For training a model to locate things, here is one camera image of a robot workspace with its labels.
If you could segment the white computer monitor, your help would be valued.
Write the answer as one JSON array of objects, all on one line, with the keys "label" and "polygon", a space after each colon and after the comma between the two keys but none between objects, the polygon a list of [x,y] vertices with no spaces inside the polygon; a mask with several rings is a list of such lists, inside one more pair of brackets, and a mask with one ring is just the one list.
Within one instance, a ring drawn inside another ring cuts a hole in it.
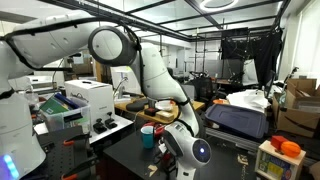
[{"label": "white computer monitor", "polygon": [[122,83],[124,91],[129,93],[140,94],[141,88],[138,80],[129,66],[111,67],[111,76],[113,87],[116,88],[119,83],[126,78],[126,81]]}]

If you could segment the blue plastic bin lid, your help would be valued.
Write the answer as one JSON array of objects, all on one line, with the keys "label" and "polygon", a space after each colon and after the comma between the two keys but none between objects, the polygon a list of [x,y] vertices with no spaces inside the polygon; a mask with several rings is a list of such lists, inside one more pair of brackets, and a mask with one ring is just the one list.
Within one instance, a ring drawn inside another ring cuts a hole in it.
[{"label": "blue plastic bin lid", "polygon": [[269,127],[262,112],[228,104],[210,106],[205,112],[205,117],[220,126],[257,139],[262,138]]}]

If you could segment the white cardboard box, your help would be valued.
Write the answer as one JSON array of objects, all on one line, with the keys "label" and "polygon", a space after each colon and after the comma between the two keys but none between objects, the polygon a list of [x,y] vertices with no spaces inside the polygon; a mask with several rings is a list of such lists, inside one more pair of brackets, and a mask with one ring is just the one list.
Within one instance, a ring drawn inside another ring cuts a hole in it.
[{"label": "white cardboard box", "polygon": [[84,100],[90,106],[90,128],[97,119],[103,121],[115,116],[113,86],[91,80],[65,82],[66,94]]}]

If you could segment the red plastic cup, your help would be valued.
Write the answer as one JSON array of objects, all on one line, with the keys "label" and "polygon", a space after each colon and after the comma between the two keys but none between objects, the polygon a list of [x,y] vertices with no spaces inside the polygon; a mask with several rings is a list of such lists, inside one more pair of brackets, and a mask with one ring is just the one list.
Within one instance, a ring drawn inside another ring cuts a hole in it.
[{"label": "red plastic cup", "polygon": [[162,160],[170,160],[172,157],[171,153],[169,151],[165,151],[162,155]]}]

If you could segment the black curtain backdrop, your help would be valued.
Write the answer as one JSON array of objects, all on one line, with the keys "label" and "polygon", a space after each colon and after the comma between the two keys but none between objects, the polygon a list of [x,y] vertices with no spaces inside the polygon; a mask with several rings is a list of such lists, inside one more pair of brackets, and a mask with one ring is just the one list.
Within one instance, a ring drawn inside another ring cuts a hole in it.
[{"label": "black curtain backdrop", "polygon": [[260,86],[267,83],[270,71],[276,71],[277,58],[282,50],[282,30],[271,30],[255,36],[248,28],[224,30],[221,48],[223,59],[255,62]]}]

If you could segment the orange toy ball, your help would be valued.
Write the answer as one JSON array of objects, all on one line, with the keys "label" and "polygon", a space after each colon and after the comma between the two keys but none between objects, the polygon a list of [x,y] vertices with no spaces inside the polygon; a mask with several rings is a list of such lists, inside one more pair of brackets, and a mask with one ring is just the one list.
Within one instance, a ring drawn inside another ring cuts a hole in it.
[{"label": "orange toy ball", "polygon": [[284,155],[295,158],[300,154],[301,148],[295,142],[286,141],[281,144],[281,151]]}]

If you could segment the blue cup left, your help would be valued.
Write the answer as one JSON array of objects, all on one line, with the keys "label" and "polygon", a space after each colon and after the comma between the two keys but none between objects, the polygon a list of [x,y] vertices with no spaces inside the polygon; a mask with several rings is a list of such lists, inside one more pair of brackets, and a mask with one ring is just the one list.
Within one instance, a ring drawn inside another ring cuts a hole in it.
[{"label": "blue cup left", "polygon": [[154,146],[154,127],[143,126],[141,128],[142,142],[146,149],[151,149]]}]

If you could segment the red bowl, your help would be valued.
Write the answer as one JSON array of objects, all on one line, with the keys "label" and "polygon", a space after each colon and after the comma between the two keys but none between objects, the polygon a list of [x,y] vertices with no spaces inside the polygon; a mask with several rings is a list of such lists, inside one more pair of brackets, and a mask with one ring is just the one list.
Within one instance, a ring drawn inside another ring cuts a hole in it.
[{"label": "red bowl", "polygon": [[160,138],[164,132],[165,125],[157,122],[148,122],[145,123],[145,126],[152,126],[154,128],[154,137]]}]

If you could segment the red toy block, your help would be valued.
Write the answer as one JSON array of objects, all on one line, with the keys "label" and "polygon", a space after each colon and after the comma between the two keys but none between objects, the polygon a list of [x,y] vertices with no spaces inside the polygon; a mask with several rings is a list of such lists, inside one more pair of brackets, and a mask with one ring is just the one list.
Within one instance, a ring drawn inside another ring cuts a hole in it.
[{"label": "red toy block", "polygon": [[271,145],[275,147],[277,150],[281,149],[281,145],[286,142],[287,139],[283,136],[272,136],[271,137]]}]

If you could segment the tan rectangular box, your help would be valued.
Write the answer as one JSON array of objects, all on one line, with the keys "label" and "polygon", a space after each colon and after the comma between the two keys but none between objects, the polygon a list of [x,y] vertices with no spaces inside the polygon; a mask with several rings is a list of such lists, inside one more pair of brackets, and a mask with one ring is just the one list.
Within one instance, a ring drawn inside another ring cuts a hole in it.
[{"label": "tan rectangular box", "polygon": [[162,120],[171,121],[174,119],[174,115],[172,113],[166,111],[158,111],[156,116]]}]

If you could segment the orange bowl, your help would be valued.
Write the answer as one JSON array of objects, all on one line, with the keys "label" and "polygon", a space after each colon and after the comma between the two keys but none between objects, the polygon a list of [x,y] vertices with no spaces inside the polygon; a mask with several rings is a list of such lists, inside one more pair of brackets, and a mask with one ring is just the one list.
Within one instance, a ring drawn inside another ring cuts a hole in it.
[{"label": "orange bowl", "polygon": [[213,103],[214,104],[229,104],[229,101],[225,100],[225,99],[215,99],[215,100],[213,100]]}]

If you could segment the wooden desk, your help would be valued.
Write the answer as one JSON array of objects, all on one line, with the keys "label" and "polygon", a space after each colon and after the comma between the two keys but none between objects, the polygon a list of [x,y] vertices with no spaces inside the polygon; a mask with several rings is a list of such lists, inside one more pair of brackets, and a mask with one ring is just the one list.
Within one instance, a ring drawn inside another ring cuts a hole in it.
[{"label": "wooden desk", "polygon": [[[147,100],[146,97],[136,96],[136,97],[129,97],[125,96],[124,98],[114,98],[114,107],[116,110],[120,112],[127,112],[130,111],[126,108],[128,104],[134,103],[136,101],[144,101]],[[161,123],[161,124],[170,124],[175,120],[185,120],[188,125],[197,124],[197,113],[196,111],[203,108],[205,106],[204,103],[194,101],[191,103],[192,110],[189,112],[185,112],[183,107],[180,107],[176,104],[172,104],[171,109],[169,111],[160,110],[155,112],[153,115],[145,113],[145,110],[148,108],[148,104],[145,104],[143,108],[131,111],[131,114],[135,114],[140,118],[143,118],[146,121]]]}]

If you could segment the wooden toy box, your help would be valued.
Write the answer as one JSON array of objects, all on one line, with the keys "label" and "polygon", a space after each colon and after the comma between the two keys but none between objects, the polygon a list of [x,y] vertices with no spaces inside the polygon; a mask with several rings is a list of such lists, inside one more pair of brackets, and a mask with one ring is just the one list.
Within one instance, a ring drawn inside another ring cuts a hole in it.
[{"label": "wooden toy box", "polygon": [[255,172],[267,180],[298,180],[305,155],[305,151],[295,158],[280,154],[266,140],[258,147]]}]

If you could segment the brown cardboard box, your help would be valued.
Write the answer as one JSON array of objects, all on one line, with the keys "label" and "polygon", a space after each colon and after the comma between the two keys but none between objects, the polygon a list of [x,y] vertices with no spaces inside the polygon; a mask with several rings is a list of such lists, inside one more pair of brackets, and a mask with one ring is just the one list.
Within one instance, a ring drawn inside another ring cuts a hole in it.
[{"label": "brown cardboard box", "polygon": [[318,139],[320,136],[320,91],[316,79],[289,79],[283,93],[273,95],[276,128]]}]

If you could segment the clear plastic storage bin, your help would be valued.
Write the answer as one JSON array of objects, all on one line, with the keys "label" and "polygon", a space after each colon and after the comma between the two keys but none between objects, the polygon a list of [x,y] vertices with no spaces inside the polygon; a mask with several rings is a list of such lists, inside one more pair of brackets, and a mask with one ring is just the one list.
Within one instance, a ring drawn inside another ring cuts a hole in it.
[{"label": "clear plastic storage bin", "polygon": [[90,131],[90,105],[79,98],[55,94],[40,106],[40,113],[49,131],[75,126]]}]

